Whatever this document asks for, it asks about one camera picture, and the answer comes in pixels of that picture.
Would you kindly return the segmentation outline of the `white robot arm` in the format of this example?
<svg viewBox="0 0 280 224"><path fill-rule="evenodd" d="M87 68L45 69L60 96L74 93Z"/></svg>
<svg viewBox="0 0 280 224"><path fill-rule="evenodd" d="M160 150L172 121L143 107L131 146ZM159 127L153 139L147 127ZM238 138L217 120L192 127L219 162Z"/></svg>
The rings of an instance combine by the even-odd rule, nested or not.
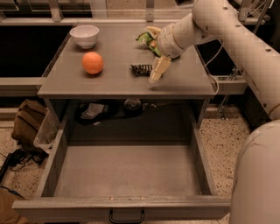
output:
<svg viewBox="0 0 280 224"><path fill-rule="evenodd" d="M228 0L195 0L192 13L156 34L162 57L150 82L189 46L218 39L271 121L255 129L236 161L230 224L280 224L280 54L244 27Z"/></svg>

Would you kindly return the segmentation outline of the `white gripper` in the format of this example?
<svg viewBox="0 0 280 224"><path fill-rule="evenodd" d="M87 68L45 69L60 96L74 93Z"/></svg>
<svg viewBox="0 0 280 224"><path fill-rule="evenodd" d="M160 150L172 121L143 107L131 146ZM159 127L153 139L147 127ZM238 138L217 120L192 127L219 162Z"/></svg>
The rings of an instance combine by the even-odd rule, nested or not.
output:
<svg viewBox="0 0 280 224"><path fill-rule="evenodd" d="M162 30L155 26L147 26L146 30L154 39L157 40L157 48L161 54L164 55L156 57L153 61L149 83L154 84L168 69L171 64L171 60L176 59L186 50L176 43L173 37L173 24L168 24Z"/></svg>

